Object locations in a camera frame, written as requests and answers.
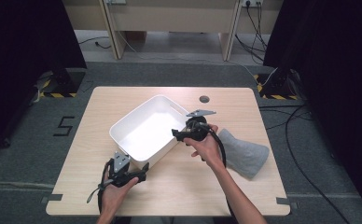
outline black curtain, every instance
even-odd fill
[[[265,65],[281,66],[295,47],[289,40],[300,37],[295,31],[307,4],[284,1]],[[311,36],[288,63],[299,71],[308,104],[362,197],[362,3],[326,1],[312,16],[317,24],[304,26]]]
[[[0,1],[0,135],[47,71],[86,68],[61,0]]]

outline white plastic basket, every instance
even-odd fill
[[[172,129],[183,130],[187,110],[164,95],[156,95],[139,105],[109,130],[118,147],[139,169],[151,168],[177,141]]]

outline forearm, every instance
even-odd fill
[[[257,208],[240,190],[228,170],[223,165],[214,165],[212,169],[239,223],[266,223]]]
[[[114,219],[114,216],[112,214],[100,214],[99,218],[97,219],[96,224],[109,224]]]

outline gray towel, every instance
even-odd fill
[[[240,175],[253,178],[268,159],[269,149],[265,146],[237,139],[226,129],[218,137],[224,145],[228,167]]]

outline floor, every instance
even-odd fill
[[[230,60],[224,62],[218,34],[148,32],[145,43],[129,43],[121,60],[115,60],[112,49],[109,48],[107,31],[76,31],[76,35],[79,43],[84,42],[80,47],[87,62],[262,64],[262,61],[252,57],[236,39]],[[262,44],[257,40],[254,42],[255,35],[239,35],[239,38],[249,47],[256,48],[257,56],[264,57],[261,52]],[[262,38],[267,44],[270,36],[262,35]]]
[[[254,79],[251,76],[257,69],[262,69],[259,67],[261,66],[259,59],[252,57],[237,40],[233,43],[230,61],[224,62],[217,34],[149,32],[145,43],[131,42],[132,49],[126,48],[121,60],[115,60],[112,49],[108,48],[109,40],[106,31],[76,31],[76,35],[83,56],[91,68],[87,73],[87,81],[83,83],[85,86],[80,88],[83,91],[79,93],[79,97],[74,99],[42,99],[40,104],[36,104],[27,112],[15,133],[18,138],[15,139],[13,146],[0,151],[0,223],[94,223],[96,217],[50,217],[45,212],[44,199],[51,194],[53,184],[63,165],[63,158],[67,155],[68,147],[64,146],[72,143],[72,137],[53,141],[54,137],[51,134],[58,132],[57,125],[61,118],[59,116],[69,116],[70,114],[76,116],[71,121],[71,125],[76,127],[71,135],[75,134],[78,119],[82,117],[83,110],[76,112],[74,107],[85,106],[88,102],[88,95],[91,94],[90,86],[88,86],[92,83],[89,82],[90,80],[95,80],[95,85],[108,82],[102,71],[118,74],[119,83],[132,85],[135,83],[136,77],[142,73],[140,72],[142,69],[147,70],[144,71],[145,75],[152,76],[156,71],[155,66],[174,72],[181,70],[180,67],[197,66],[198,64],[234,65],[232,68],[221,67],[227,71],[231,70],[235,76],[244,79],[251,78],[248,79],[248,82],[254,86]],[[262,45],[254,43],[254,35],[239,35],[239,37],[246,45],[253,46],[254,44],[255,48],[262,49]],[[263,36],[266,43],[269,38],[269,35]],[[104,49],[98,47],[95,44],[96,41]],[[257,51],[257,55],[263,58],[264,53]],[[146,66],[144,63],[157,63],[158,65]],[[192,76],[198,76],[201,71],[190,67],[186,70],[193,73]],[[123,76],[124,71],[130,71],[134,78]],[[237,82],[237,80],[224,80],[224,82],[226,81]],[[300,103],[284,101],[273,103],[259,97],[257,101],[258,105],[263,107]],[[267,127],[271,147],[292,210],[290,216],[267,217],[268,222],[343,223],[339,215],[296,168],[286,149],[284,130],[276,129],[276,126],[284,122],[294,108],[285,107],[278,111],[278,108],[275,110],[270,107],[263,109],[263,107],[261,107],[262,119]],[[362,200],[355,192],[345,171],[330,157],[321,134],[309,120],[311,117],[308,108],[305,109],[306,111],[303,113],[307,114],[295,119],[290,125],[292,133],[290,141],[299,163],[316,185],[342,210],[350,223],[362,223]],[[45,150],[39,150],[42,146],[45,146]],[[48,172],[46,167],[51,167],[51,171]],[[228,223],[226,221],[219,220],[218,223]]]

